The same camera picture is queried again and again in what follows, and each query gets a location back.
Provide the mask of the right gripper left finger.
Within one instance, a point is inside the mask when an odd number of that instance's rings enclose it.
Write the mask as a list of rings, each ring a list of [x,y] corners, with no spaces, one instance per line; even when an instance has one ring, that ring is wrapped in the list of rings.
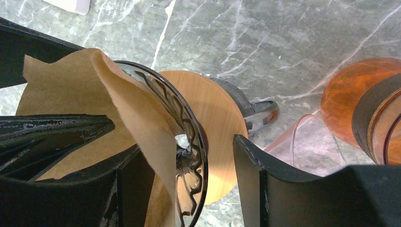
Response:
[[[142,227],[155,173],[138,146],[61,179],[0,179],[3,227]]]

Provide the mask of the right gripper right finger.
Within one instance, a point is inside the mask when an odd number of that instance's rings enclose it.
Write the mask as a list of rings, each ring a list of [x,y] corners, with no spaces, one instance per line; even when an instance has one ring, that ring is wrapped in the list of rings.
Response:
[[[398,227],[401,168],[351,165],[320,177],[233,138],[247,227]]]

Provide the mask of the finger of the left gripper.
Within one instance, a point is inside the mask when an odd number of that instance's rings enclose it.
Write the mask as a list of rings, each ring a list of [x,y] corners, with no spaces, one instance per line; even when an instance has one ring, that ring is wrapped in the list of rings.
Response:
[[[36,180],[71,152],[114,129],[106,115],[1,116],[0,174]]]
[[[54,63],[84,47],[21,26],[4,18],[0,19],[0,87],[26,83],[23,77],[26,55]]]

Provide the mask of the pink glass dripper cone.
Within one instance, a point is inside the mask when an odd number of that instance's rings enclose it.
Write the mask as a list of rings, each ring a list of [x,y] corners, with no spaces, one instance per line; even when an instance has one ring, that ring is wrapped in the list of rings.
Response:
[[[302,116],[263,151],[317,176],[330,175],[346,165],[334,135],[313,114]]]

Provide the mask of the grey ribbed glass dripper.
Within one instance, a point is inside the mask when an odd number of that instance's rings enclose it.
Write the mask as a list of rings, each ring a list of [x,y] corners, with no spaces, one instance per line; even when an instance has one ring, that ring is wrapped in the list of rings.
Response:
[[[205,204],[208,187],[207,136],[190,105],[164,76],[130,61],[116,61],[129,76],[140,82],[163,105],[177,124],[176,226],[196,225]]]

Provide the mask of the brown paper coffee filter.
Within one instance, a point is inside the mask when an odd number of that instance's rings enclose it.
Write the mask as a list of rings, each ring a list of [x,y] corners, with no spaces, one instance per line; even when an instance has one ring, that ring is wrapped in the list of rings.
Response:
[[[24,57],[27,86],[17,114],[73,116],[107,125],[110,132],[40,174],[60,179],[137,144],[155,172],[145,226],[175,225],[176,123],[156,95],[99,49],[71,53],[54,63]]]

